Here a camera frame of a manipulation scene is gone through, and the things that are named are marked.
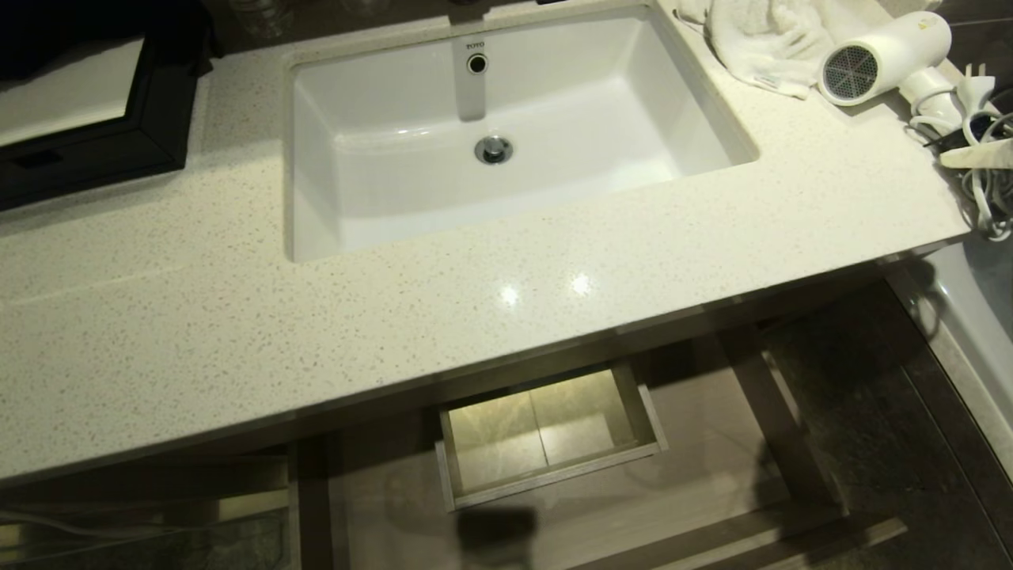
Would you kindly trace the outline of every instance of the towel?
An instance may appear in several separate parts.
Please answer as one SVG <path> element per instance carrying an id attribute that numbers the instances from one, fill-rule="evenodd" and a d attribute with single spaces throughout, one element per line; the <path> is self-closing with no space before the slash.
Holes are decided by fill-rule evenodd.
<path id="1" fill-rule="evenodd" d="M 834 47 L 813 0 L 680 0 L 676 15 L 710 38 L 733 77 L 800 99 Z"/>

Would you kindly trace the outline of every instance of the white hair dryer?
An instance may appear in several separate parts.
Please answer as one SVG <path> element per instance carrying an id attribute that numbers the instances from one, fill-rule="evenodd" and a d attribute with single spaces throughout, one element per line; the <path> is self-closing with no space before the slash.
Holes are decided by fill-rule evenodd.
<path id="1" fill-rule="evenodd" d="M 953 88 L 936 69 L 951 40 L 942 16 L 905 14 L 835 48 L 821 66 L 820 91 L 834 104 L 850 106 L 900 87 L 906 99 L 920 102 L 922 114 L 959 125 L 960 110 L 952 98 L 932 96 Z"/>

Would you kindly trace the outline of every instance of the plug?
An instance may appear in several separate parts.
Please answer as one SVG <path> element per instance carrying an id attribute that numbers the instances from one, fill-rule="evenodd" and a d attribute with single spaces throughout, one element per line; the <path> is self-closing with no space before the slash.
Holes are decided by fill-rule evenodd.
<path id="1" fill-rule="evenodd" d="M 985 108 L 996 90 L 996 78 L 985 74 L 985 64 L 978 67 L 978 75 L 972 75 L 970 64 L 963 71 L 963 79 L 956 84 L 956 98 L 963 107 L 963 115 L 967 116 Z"/>

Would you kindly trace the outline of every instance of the countertop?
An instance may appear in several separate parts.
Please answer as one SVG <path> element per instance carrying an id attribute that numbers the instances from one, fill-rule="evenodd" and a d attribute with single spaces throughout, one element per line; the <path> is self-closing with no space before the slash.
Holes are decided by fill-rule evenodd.
<path id="1" fill-rule="evenodd" d="M 457 29 L 633 3 L 527 2 Z M 800 101 L 747 86 L 669 19 L 757 161 L 306 263 L 289 252 L 292 66 L 455 33 L 431 19 L 216 61 L 185 170 L 0 214 L 0 481 L 968 231 L 931 154 L 905 133 L 903 105 L 846 111 L 815 92 Z"/>

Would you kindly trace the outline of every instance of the undermount sink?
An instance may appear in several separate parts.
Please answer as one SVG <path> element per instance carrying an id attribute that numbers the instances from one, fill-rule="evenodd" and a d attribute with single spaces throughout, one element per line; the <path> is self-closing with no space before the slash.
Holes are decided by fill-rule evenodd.
<path id="1" fill-rule="evenodd" d="M 755 159 L 660 18 L 637 6 L 297 68 L 295 259 Z"/>

